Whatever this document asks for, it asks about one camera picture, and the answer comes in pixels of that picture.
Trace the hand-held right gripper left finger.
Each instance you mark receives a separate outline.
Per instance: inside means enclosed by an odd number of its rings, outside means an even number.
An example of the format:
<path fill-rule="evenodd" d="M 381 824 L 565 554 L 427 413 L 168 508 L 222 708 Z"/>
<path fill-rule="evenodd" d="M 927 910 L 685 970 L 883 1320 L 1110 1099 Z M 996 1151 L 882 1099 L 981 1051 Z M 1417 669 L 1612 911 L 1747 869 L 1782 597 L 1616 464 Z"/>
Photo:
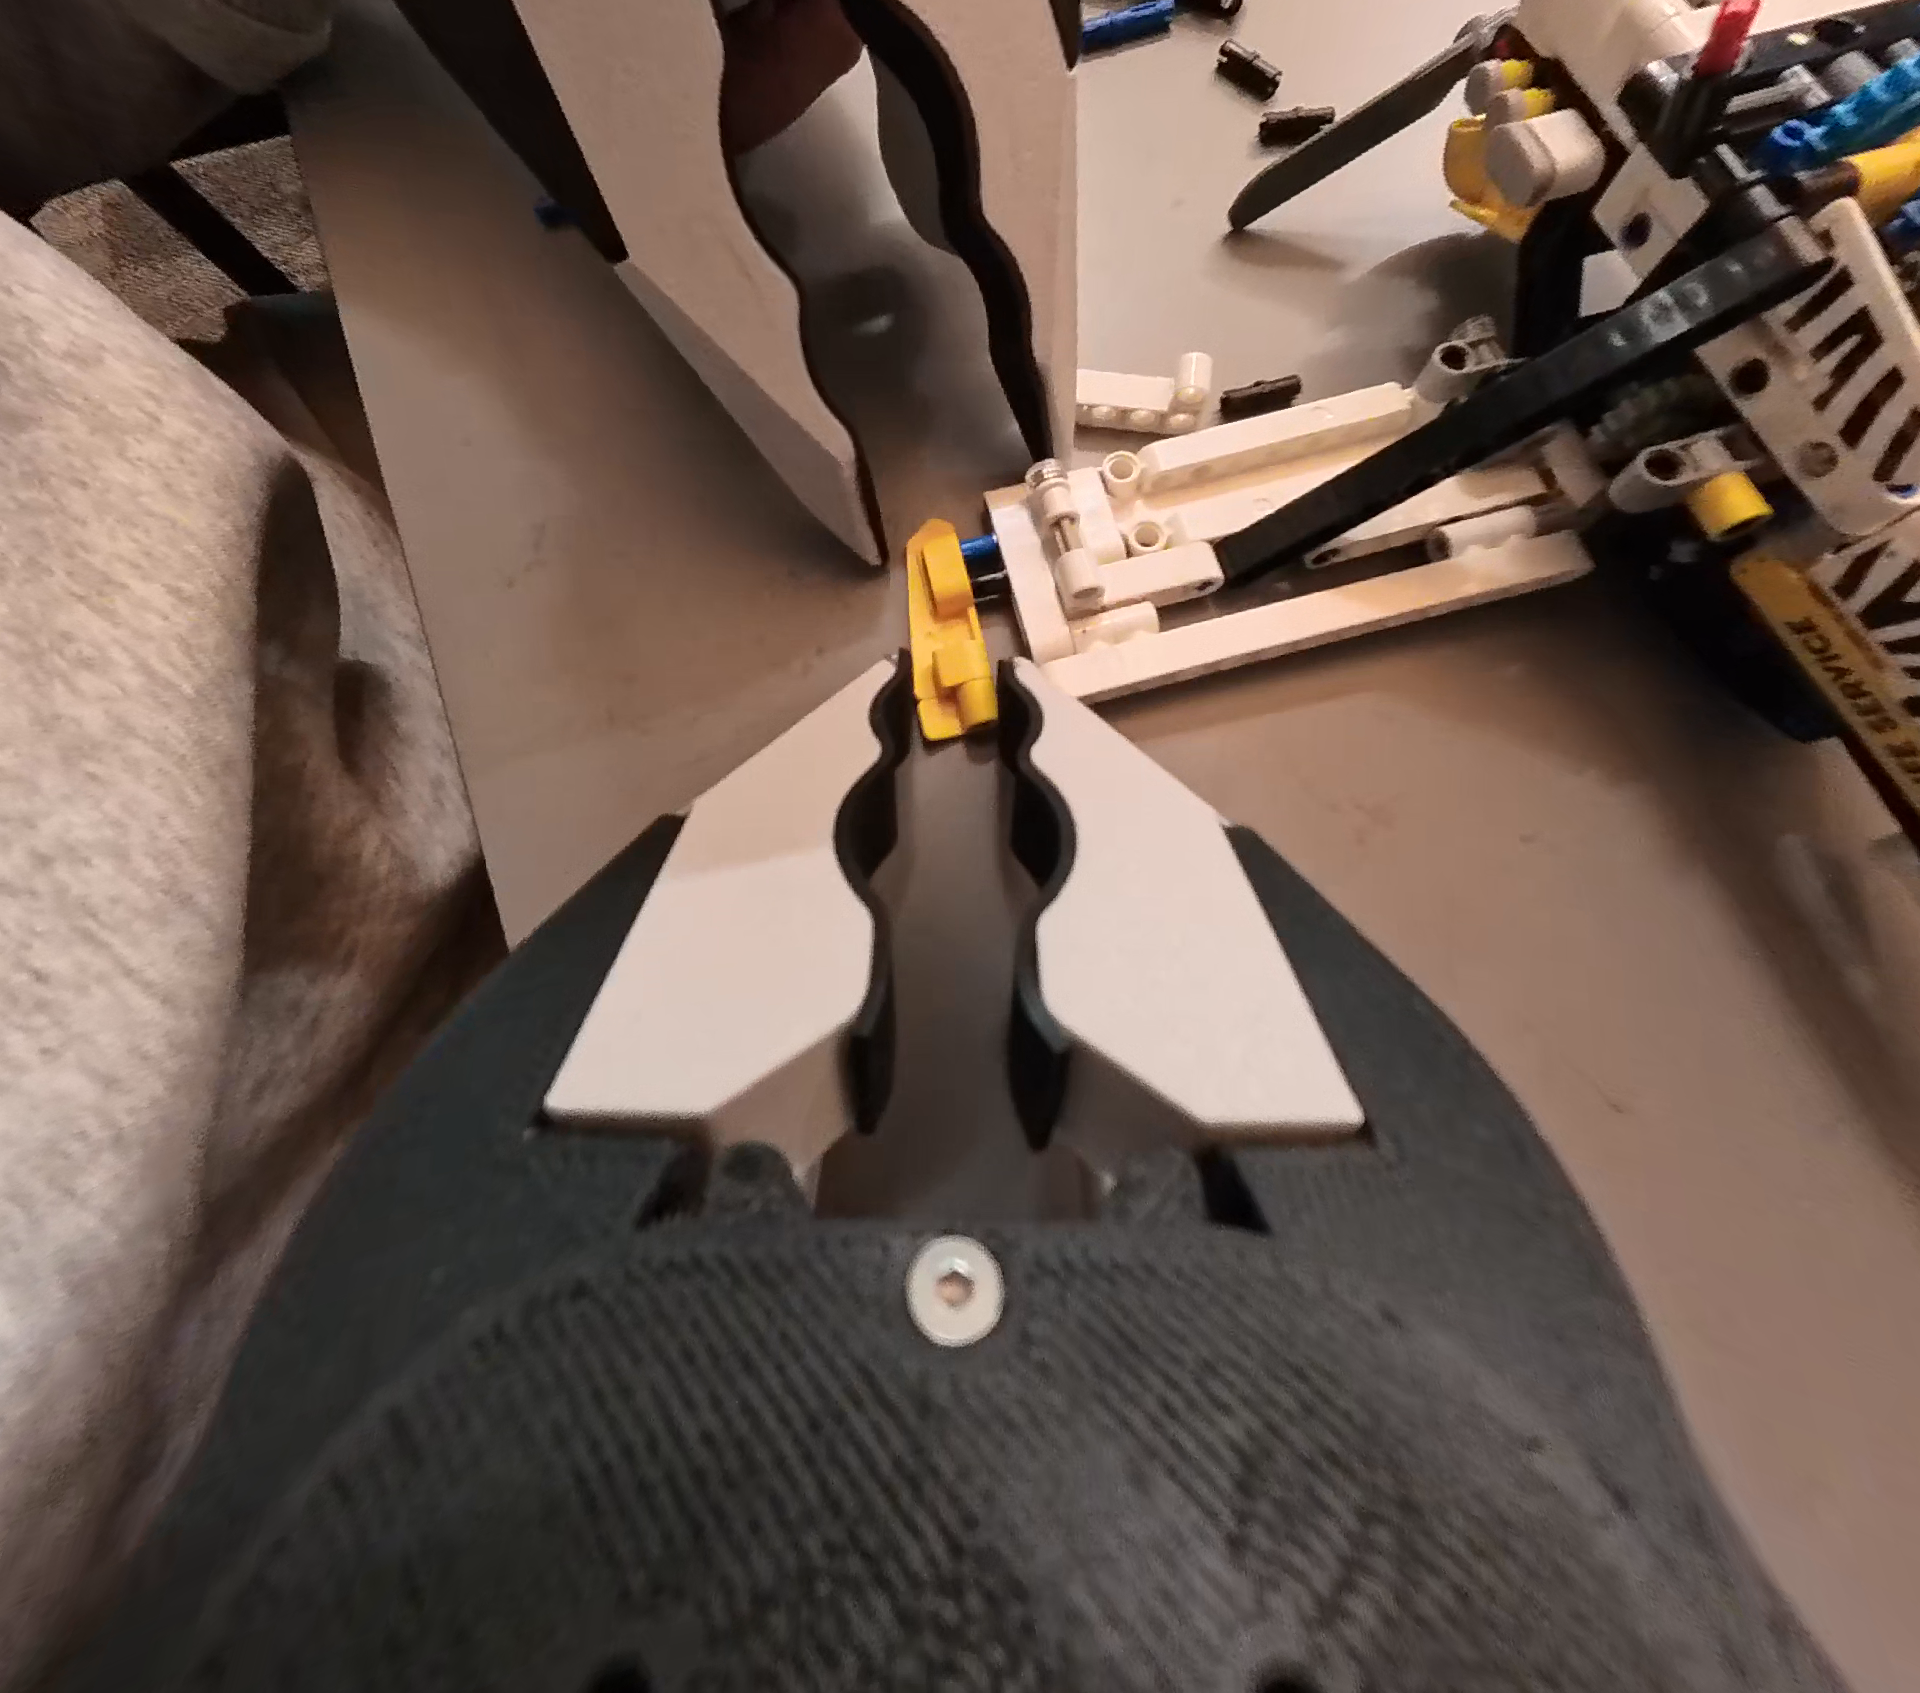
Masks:
<path fill-rule="evenodd" d="M 552 1081 L 541 1130 L 719 1167 L 822 1169 L 894 1095 L 898 980 L 876 889 L 899 839 L 909 660 L 878 659 L 664 821 L 660 867 Z"/>

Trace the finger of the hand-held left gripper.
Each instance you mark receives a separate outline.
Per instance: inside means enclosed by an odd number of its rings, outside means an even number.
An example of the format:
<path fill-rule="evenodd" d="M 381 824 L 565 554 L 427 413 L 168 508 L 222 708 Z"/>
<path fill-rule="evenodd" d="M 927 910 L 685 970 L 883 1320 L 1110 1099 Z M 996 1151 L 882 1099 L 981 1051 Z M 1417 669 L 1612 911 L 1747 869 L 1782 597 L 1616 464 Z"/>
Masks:
<path fill-rule="evenodd" d="M 511 0 L 623 244 L 614 270 L 783 489 L 888 560 L 858 438 L 808 365 L 794 279 L 737 203 L 709 0 Z"/>
<path fill-rule="evenodd" d="M 921 211 L 971 276 L 1029 459 L 1068 448 L 1079 0 L 840 0 L 924 135 Z"/>

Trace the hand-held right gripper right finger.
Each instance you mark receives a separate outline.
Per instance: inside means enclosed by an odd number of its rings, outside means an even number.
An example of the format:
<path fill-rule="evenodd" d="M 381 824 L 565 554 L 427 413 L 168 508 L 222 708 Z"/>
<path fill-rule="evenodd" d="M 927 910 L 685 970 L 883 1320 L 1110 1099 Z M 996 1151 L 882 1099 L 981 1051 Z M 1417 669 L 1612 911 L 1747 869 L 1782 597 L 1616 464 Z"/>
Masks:
<path fill-rule="evenodd" d="M 1264 897 L 1256 837 L 1024 657 L 997 669 L 1002 1072 L 1042 1222 L 1185 1167 L 1217 1222 L 1262 1167 L 1369 1153 L 1369 1116 Z"/>

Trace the lego helicopter model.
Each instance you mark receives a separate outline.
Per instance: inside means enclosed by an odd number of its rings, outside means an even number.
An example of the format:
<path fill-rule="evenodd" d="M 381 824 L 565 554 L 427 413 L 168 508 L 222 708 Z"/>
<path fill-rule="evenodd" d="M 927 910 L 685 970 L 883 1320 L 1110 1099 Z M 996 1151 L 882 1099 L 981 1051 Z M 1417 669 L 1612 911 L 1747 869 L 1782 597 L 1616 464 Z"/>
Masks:
<path fill-rule="evenodd" d="M 1603 567 L 1718 682 L 1835 740 L 1915 843 L 1915 0 L 1515 0 L 1268 163 L 1247 232 L 1450 96 L 1507 331 L 1375 384 L 1037 459 L 961 544 L 1115 701 Z"/>

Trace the yellow lego piece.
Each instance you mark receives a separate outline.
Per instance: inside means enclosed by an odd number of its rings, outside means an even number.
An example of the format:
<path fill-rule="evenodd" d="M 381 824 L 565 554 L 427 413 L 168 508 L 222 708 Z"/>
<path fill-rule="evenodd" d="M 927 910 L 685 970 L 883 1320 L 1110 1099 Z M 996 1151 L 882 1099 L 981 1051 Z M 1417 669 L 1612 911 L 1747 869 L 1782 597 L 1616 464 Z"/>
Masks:
<path fill-rule="evenodd" d="M 997 719 L 990 657 L 957 531 L 926 521 L 906 543 L 906 618 L 914 701 L 926 744 L 957 740 Z"/>

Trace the white lego connector piece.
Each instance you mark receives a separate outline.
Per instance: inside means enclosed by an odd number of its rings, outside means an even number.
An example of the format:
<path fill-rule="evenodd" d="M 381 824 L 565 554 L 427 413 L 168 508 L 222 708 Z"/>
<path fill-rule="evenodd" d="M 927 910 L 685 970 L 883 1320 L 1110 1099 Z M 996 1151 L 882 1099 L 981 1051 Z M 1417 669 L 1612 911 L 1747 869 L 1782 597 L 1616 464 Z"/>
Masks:
<path fill-rule="evenodd" d="M 1181 354 L 1170 375 L 1079 368 L 1071 422 L 1079 430 L 1183 435 L 1217 421 L 1214 359 L 1204 350 Z"/>

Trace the person's left hand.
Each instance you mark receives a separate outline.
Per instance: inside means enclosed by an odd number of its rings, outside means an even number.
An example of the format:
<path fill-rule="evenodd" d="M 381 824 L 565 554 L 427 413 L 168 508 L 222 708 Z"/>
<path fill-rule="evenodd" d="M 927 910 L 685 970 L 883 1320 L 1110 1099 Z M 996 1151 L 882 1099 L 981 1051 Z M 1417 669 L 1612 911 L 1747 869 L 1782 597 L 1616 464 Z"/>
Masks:
<path fill-rule="evenodd" d="M 747 0 L 722 16 L 722 145 L 744 155 L 797 123 L 862 54 L 841 0 Z"/>

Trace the black metal frame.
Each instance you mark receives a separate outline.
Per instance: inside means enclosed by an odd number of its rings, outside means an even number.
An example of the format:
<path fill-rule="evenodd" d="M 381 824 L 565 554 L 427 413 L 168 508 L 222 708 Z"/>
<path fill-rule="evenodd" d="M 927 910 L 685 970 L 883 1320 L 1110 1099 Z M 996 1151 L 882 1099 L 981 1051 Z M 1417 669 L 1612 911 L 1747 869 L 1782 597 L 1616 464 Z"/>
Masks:
<path fill-rule="evenodd" d="M 300 242 L 312 266 L 305 279 L 287 273 L 256 244 L 244 223 L 234 221 L 187 175 L 185 167 L 237 152 L 249 177 L 249 218 L 277 223 L 287 242 Z M 240 96 L 218 117 L 179 143 L 173 155 L 123 179 L 125 189 L 172 232 L 179 236 L 241 299 L 324 294 L 330 279 L 324 266 L 312 206 L 300 160 L 291 145 L 286 98 L 275 90 Z"/>

